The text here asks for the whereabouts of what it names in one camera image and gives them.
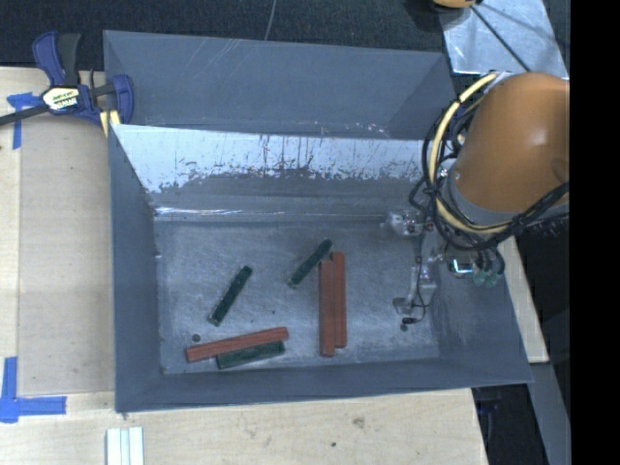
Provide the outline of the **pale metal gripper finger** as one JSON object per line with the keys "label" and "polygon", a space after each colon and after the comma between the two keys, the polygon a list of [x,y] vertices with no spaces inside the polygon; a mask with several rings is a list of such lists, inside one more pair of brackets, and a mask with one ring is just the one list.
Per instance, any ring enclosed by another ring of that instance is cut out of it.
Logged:
{"label": "pale metal gripper finger", "polygon": [[432,266],[422,256],[416,256],[410,269],[408,291],[392,300],[398,315],[425,315],[437,290]]}
{"label": "pale metal gripper finger", "polygon": [[419,236],[423,232],[421,214],[414,210],[398,210],[387,214],[386,226],[393,233],[403,237]]}

